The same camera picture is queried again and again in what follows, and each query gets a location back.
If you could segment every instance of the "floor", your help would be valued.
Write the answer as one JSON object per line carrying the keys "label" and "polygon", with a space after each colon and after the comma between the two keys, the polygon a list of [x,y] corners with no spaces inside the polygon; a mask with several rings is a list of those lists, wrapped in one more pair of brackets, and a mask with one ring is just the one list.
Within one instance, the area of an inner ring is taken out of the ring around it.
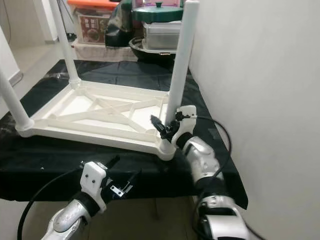
{"label": "floor", "polygon": [[[14,54],[24,73],[23,79],[14,86],[19,98],[63,58],[58,43],[18,50]],[[6,105],[0,100],[0,118],[7,111]],[[41,239],[50,218],[66,204],[66,202],[36,202],[24,225],[24,239]],[[26,202],[0,199],[0,240],[17,238],[18,222],[26,205]],[[189,197],[113,201],[107,207],[104,214],[96,216],[85,228],[81,240],[197,239],[190,227],[192,204]]]}

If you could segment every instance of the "storage box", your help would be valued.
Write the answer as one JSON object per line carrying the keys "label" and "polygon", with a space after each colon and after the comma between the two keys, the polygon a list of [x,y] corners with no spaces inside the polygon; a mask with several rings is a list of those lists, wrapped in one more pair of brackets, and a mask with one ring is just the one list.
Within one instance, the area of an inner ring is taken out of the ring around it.
{"label": "storage box", "polygon": [[143,23],[145,48],[176,50],[181,21]]}
{"label": "storage box", "polygon": [[118,2],[109,0],[68,0],[79,43],[105,44],[105,29]]}

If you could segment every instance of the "orange lid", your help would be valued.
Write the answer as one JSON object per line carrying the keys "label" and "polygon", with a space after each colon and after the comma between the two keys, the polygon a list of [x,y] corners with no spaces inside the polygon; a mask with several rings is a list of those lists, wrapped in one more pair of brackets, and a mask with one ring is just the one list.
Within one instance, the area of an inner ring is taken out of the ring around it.
{"label": "orange lid", "polygon": [[67,0],[70,5],[82,5],[91,7],[104,7],[114,9],[119,3],[109,0]]}

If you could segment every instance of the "green pot lid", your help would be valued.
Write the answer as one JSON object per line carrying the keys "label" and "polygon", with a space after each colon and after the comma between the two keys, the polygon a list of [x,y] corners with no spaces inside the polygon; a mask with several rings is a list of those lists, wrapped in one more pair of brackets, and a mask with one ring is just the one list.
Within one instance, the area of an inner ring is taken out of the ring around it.
{"label": "green pot lid", "polygon": [[184,9],[177,6],[161,6],[162,2],[156,2],[156,6],[138,7],[132,10],[133,19],[146,23],[166,23],[182,19]]}

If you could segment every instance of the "table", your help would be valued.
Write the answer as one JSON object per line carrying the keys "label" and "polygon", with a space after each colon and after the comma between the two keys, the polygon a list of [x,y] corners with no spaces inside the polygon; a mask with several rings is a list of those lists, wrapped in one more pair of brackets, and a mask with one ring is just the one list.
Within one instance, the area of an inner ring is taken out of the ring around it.
{"label": "table", "polygon": [[[168,91],[172,65],[146,62],[99,62],[76,60],[79,76],[85,81],[125,85],[131,87]],[[22,99],[29,116],[47,103],[68,84],[64,60],[60,60]],[[182,105],[196,105],[199,116],[210,117],[198,85],[188,73]],[[110,170],[110,176],[126,181],[141,169],[137,185],[129,198],[161,198],[196,195],[191,170],[180,150],[171,161],[162,161],[149,153],[130,151],[83,142],[44,136],[23,138],[15,130],[15,122],[8,113],[0,120],[0,198],[29,201],[45,183],[58,175],[76,168],[81,161],[108,163],[116,155],[120,161]],[[227,149],[216,129],[206,120],[197,120],[194,135],[213,147],[220,164],[228,156]],[[239,173],[229,161],[223,170],[230,196],[242,208],[248,198]],[[38,201],[67,201],[80,190],[81,172],[56,181],[48,187]]]}

